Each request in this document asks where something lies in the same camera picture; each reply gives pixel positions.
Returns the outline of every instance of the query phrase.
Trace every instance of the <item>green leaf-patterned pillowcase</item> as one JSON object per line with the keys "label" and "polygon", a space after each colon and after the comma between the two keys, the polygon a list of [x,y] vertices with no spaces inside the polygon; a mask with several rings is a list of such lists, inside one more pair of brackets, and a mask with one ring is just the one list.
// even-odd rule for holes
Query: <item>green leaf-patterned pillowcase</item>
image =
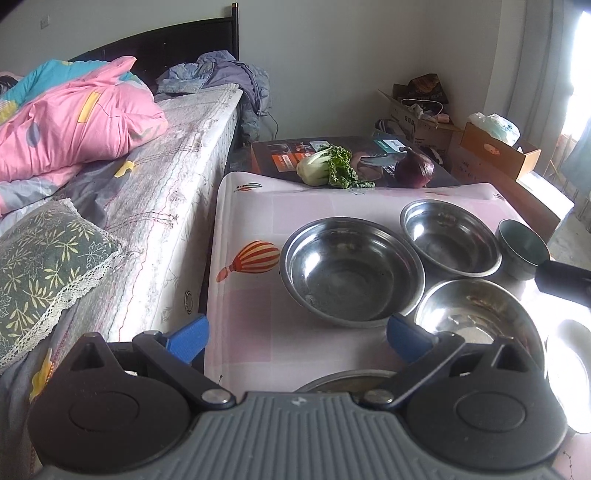
{"label": "green leaf-patterned pillowcase", "polygon": [[50,201],[0,237],[0,372],[44,339],[64,309],[124,255],[122,241]]}

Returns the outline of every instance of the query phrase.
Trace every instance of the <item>red onion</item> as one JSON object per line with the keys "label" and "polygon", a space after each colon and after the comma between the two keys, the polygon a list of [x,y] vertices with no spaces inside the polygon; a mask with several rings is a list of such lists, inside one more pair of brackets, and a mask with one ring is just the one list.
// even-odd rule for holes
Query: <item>red onion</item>
{"label": "red onion", "polygon": [[433,178],[435,166],[425,155],[408,150],[408,154],[398,162],[394,170],[394,178],[405,187],[423,188]]}

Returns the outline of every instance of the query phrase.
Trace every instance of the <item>cable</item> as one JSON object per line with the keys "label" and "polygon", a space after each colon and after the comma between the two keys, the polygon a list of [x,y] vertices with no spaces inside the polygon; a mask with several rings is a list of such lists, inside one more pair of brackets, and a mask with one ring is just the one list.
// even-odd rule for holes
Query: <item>cable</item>
{"label": "cable", "polygon": [[273,140],[277,140],[277,134],[279,133],[279,124],[277,123],[277,120],[275,120],[270,113],[269,113],[269,116],[273,119],[273,121],[275,122],[275,125],[277,126],[277,130],[275,130],[275,135],[273,135]]}

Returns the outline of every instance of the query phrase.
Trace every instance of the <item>plastic bag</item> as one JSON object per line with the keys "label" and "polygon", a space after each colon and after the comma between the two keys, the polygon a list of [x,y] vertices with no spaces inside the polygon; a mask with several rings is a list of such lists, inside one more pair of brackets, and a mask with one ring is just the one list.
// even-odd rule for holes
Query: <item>plastic bag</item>
{"label": "plastic bag", "polygon": [[468,120],[487,132],[492,138],[501,140],[510,147],[515,145],[521,136],[519,129],[509,120],[503,118],[496,113],[489,116],[484,116],[482,113],[474,113],[468,117]]}

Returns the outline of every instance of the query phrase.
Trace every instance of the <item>stainless steel bowl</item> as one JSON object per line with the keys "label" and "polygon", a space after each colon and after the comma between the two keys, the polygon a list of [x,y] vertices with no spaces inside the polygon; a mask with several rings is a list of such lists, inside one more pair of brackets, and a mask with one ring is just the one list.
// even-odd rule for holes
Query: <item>stainless steel bowl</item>
{"label": "stainless steel bowl", "polygon": [[513,337],[545,372],[544,344],[519,300],[481,278],[462,278],[435,285],[418,306],[415,323],[430,333],[453,332],[469,343],[492,343]]}
{"label": "stainless steel bowl", "polygon": [[318,378],[298,388],[296,392],[349,392],[355,396],[377,387],[394,375],[394,372],[388,370],[348,370]]}
{"label": "stainless steel bowl", "polygon": [[444,271],[487,277],[501,265],[501,252],[490,229],[452,203],[419,200],[400,214],[406,238],[419,254]]}
{"label": "stainless steel bowl", "polygon": [[285,243],[281,279],[291,296],[339,326],[385,326],[409,314],[425,290],[414,250],[377,223],[326,218],[300,228]]}
{"label": "stainless steel bowl", "polygon": [[548,337],[548,381],[569,426],[591,433],[591,331],[564,320]]}

